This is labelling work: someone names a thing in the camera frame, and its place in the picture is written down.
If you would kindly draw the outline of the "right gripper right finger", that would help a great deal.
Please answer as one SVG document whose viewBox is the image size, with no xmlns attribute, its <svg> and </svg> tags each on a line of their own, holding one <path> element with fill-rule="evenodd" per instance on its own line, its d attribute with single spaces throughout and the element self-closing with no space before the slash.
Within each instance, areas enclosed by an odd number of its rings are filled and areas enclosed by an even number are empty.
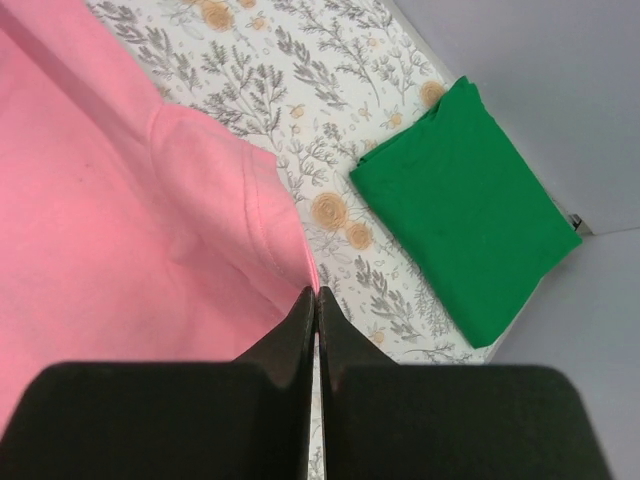
<svg viewBox="0 0 640 480">
<path fill-rule="evenodd" d="M 607 479 L 581 397 L 533 365 L 401 365 L 317 299 L 330 479 Z"/>
</svg>

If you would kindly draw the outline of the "pink t shirt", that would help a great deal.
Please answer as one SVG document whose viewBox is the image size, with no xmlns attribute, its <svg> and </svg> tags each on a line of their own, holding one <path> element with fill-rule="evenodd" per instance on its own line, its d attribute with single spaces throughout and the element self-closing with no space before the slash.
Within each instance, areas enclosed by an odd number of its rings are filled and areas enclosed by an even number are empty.
<svg viewBox="0 0 640 480">
<path fill-rule="evenodd" d="M 81 1 L 1 5 L 1 418 L 63 361 L 218 361 L 318 282 L 275 157 Z"/>
</svg>

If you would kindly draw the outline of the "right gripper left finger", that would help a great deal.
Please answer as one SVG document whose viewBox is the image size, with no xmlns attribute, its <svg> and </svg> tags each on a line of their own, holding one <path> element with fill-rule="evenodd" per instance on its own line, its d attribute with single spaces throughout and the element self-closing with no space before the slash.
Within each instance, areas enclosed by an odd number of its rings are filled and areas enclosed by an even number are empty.
<svg viewBox="0 0 640 480">
<path fill-rule="evenodd" d="M 64 362 L 29 384 L 5 479 L 302 479 L 315 295 L 231 362 Z"/>
</svg>

